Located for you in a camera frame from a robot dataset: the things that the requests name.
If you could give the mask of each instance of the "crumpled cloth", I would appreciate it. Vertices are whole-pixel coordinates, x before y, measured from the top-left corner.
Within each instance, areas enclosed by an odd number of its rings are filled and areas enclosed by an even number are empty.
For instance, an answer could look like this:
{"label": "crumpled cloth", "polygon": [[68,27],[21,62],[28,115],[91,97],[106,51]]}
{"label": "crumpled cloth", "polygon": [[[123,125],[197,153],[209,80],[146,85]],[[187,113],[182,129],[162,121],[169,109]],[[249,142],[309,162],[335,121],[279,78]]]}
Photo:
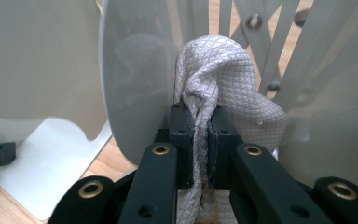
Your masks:
{"label": "crumpled cloth", "polygon": [[221,105],[243,141],[273,151],[282,138],[287,117],[256,91],[255,70],[245,49],[220,35],[190,41],[179,54],[174,101],[181,100],[194,121],[194,184],[178,192],[177,223],[237,223],[229,192],[208,186],[208,120]]}

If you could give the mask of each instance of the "textured fabric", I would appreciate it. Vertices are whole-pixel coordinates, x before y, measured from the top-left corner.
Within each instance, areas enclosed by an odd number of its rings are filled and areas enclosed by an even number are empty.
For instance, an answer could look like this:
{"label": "textured fabric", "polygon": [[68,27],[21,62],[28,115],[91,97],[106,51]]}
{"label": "textured fabric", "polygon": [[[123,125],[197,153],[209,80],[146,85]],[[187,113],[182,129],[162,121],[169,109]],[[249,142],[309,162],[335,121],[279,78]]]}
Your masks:
{"label": "textured fabric", "polygon": [[177,223],[236,223],[228,192],[208,187],[207,122],[220,104],[243,141],[272,151],[287,117],[256,92],[255,71],[245,49],[220,35],[207,35],[184,46],[176,65],[174,93],[174,101],[181,100],[194,121],[194,185],[178,193]]}

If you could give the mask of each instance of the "white cloth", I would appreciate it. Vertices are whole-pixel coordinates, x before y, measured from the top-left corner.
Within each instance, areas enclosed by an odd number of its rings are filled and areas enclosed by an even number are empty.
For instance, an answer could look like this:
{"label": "white cloth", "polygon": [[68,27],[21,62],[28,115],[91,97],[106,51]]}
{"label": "white cloth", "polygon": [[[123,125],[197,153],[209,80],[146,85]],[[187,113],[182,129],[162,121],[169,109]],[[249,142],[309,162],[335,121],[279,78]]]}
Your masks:
{"label": "white cloth", "polygon": [[194,184],[178,193],[177,223],[236,223],[228,191],[208,187],[207,122],[220,104],[243,141],[272,151],[279,145],[287,117],[256,92],[255,71],[245,49],[220,35],[203,36],[184,46],[174,93],[174,101],[181,100],[194,121]]}

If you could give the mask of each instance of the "wooden floor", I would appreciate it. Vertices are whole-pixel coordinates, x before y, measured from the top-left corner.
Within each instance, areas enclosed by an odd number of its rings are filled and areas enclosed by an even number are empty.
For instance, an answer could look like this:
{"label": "wooden floor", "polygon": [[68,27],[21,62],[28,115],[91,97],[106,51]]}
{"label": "wooden floor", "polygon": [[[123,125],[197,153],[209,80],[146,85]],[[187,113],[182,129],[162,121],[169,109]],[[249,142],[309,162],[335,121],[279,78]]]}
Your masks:
{"label": "wooden floor", "polygon": [[[299,8],[310,7],[311,0],[301,1]],[[218,5],[219,0],[210,0],[210,31],[211,34],[218,33]],[[234,28],[240,22],[236,10],[233,11],[231,27]],[[278,12],[268,22],[271,32],[275,29]],[[286,42],[286,51],[282,54],[280,61],[280,69],[283,71],[291,56],[292,49],[298,39],[300,29],[293,27],[290,31],[288,41]],[[125,159],[117,147],[114,138],[106,144],[96,160],[89,167],[84,176],[104,175],[112,180],[120,179],[124,174],[136,168]],[[46,223],[47,221],[36,220],[28,211],[26,211],[19,203],[17,203],[10,195],[0,188],[0,223]]]}

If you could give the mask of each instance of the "brass insert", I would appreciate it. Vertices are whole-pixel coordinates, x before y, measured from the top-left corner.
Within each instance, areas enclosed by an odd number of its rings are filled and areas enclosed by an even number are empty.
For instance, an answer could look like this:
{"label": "brass insert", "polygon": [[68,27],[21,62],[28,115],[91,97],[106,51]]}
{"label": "brass insert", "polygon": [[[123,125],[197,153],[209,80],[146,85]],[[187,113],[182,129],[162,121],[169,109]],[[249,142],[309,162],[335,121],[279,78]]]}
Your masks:
{"label": "brass insert", "polygon": [[245,147],[245,152],[252,156],[261,155],[262,151],[258,147]]}
{"label": "brass insert", "polygon": [[170,149],[168,147],[165,146],[158,146],[153,148],[153,153],[159,156],[165,155],[168,152],[170,152]]}
{"label": "brass insert", "polygon": [[345,184],[334,182],[329,184],[328,189],[334,195],[345,200],[355,200],[357,198],[356,192]]}
{"label": "brass insert", "polygon": [[80,188],[78,194],[84,199],[89,199],[97,196],[102,191],[103,183],[101,183],[99,180],[91,180]]}

